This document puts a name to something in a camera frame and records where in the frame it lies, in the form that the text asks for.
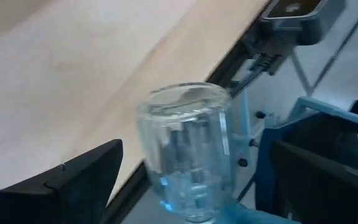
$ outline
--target wooden surface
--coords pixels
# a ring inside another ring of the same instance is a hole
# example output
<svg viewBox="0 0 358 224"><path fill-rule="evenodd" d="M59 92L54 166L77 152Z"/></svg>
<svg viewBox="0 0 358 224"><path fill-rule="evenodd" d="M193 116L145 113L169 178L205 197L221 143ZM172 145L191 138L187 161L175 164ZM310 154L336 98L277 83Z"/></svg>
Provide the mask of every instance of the wooden surface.
<svg viewBox="0 0 358 224"><path fill-rule="evenodd" d="M135 107L203 81L267 0L0 0L0 189L110 139L142 160Z"/></svg>

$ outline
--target blue glove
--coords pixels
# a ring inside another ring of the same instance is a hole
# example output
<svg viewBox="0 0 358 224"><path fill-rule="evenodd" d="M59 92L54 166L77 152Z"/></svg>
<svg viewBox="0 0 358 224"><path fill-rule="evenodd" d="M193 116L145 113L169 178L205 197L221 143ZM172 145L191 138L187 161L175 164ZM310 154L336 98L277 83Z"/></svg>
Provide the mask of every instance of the blue glove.
<svg viewBox="0 0 358 224"><path fill-rule="evenodd" d="M214 224L297 224L269 213L245 208L235 200L223 207Z"/></svg>

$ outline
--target blue metal part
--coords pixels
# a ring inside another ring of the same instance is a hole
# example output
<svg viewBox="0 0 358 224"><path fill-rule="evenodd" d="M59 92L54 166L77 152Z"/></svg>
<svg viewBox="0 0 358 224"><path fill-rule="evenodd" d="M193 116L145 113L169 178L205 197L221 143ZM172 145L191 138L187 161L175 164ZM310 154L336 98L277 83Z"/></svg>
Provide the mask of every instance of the blue metal part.
<svg viewBox="0 0 358 224"><path fill-rule="evenodd" d="M298 99L289 115L289 119L305 113L308 108L358 124L358 114L344 111L336 106L330 105L329 103L310 97L301 97Z"/></svg>
<svg viewBox="0 0 358 224"><path fill-rule="evenodd" d="M307 113L307 108L315 111ZM358 124L358 114L341 110L327 103L308 98L300 98L290 113L290 118L274 128L266 128L262 135L259 147L259 156L257 161L257 170L255 173L255 202L256 209L273 213L276 191L276 176L273 172L270 161L270 146L278 139L282 139L294 128L300 127L304 123L313 122L313 119L319 119L322 115L328 114L351 123ZM336 161L358 170L358 152L343 150L339 153Z"/></svg>
<svg viewBox="0 0 358 224"><path fill-rule="evenodd" d="M253 162L250 160L250 150L251 142L260 136L267 126L273 126L277 119L274 113L268 113L264 119L261 119L256 125L251 126L251 116L249 114L249 105L248 105L248 94L247 90L244 90L239 97L242 100L241 103L241 130L240 134L234 134L234 148L235 158L244 158L247 159L248 163L252 165Z"/></svg>

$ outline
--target black screw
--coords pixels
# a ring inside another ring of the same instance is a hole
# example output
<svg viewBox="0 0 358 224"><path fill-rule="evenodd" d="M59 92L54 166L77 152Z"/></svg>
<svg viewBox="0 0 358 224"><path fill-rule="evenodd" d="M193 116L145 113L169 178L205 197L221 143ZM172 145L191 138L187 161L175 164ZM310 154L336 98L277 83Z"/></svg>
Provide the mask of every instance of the black screw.
<svg viewBox="0 0 358 224"><path fill-rule="evenodd" d="M248 166L248 161L246 159L239 159L238 164L241 167L247 167Z"/></svg>
<svg viewBox="0 0 358 224"><path fill-rule="evenodd" d="M266 117L266 114L261 111L258 111L255 113L255 117L258 119L264 119Z"/></svg>

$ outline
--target clear glass jar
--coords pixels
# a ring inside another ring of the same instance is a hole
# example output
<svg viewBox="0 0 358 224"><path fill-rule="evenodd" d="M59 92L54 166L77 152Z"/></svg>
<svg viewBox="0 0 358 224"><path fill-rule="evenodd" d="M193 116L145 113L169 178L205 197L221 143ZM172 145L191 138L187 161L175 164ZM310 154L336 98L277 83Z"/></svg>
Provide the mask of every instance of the clear glass jar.
<svg viewBox="0 0 358 224"><path fill-rule="evenodd" d="M188 222L211 221L232 194L231 102L220 86L185 83L153 91L138 107L153 190Z"/></svg>

